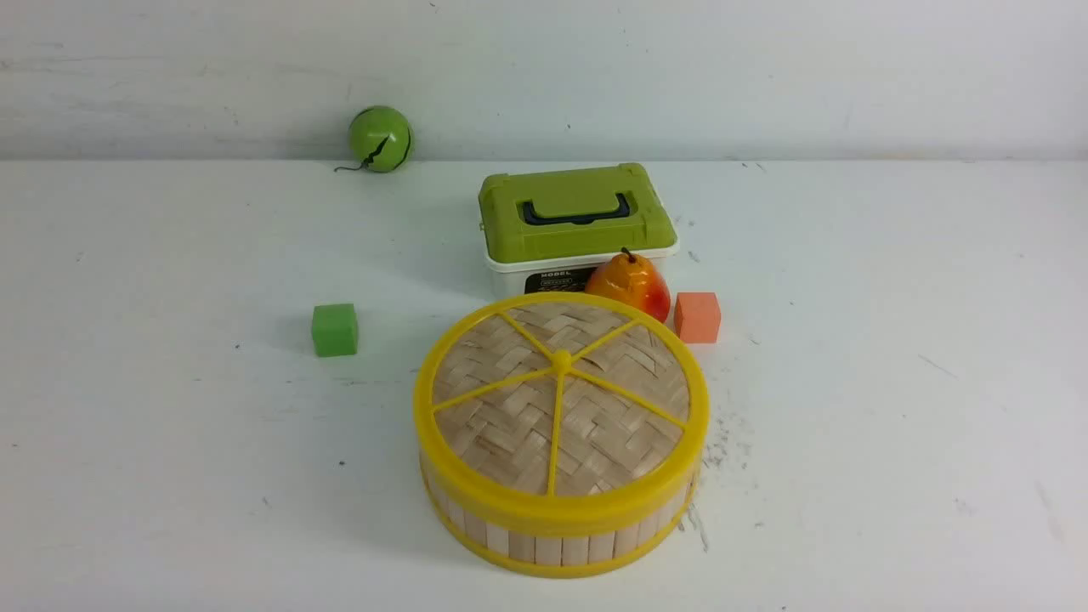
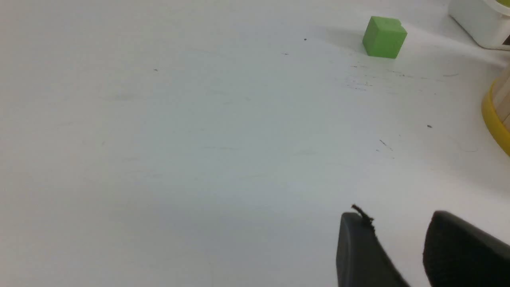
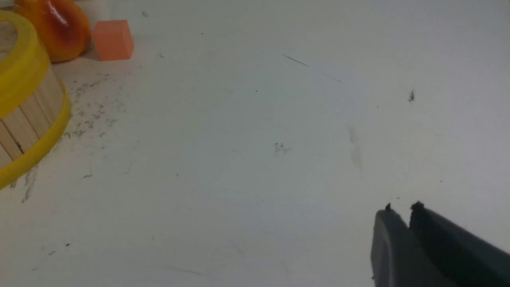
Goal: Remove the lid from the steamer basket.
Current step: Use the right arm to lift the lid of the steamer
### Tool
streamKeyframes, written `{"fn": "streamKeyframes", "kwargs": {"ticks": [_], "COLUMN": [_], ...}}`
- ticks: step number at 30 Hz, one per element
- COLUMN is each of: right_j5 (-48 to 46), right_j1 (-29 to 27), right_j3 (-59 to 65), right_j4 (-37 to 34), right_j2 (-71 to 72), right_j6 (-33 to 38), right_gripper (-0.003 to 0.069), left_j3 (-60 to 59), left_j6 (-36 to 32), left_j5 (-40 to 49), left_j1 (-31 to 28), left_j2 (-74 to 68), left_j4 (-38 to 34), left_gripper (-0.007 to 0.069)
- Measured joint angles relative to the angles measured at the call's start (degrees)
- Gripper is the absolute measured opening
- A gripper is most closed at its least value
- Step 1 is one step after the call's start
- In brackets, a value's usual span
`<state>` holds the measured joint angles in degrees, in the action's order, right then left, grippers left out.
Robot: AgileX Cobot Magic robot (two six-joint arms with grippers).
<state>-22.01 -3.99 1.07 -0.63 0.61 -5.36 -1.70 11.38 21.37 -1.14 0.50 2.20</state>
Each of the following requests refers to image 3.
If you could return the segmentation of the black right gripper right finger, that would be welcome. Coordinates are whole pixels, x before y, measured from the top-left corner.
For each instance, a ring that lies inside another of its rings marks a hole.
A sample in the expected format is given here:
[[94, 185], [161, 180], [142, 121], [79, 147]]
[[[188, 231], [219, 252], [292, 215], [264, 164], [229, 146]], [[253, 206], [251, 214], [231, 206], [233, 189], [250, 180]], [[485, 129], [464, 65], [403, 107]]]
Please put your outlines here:
[[410, 230], [441, 272], [459, 287], [508, 287], [510, 256], [420, 201], [410, 209]]

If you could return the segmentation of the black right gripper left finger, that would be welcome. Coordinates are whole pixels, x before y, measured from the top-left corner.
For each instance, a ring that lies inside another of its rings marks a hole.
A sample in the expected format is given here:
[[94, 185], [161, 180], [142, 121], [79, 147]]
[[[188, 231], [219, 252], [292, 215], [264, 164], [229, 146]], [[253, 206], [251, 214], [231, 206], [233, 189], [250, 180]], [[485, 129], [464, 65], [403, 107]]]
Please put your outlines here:
[[376, 212], [371, 245], [376, 287], [455, 287], [428, 259], [390, 203]]

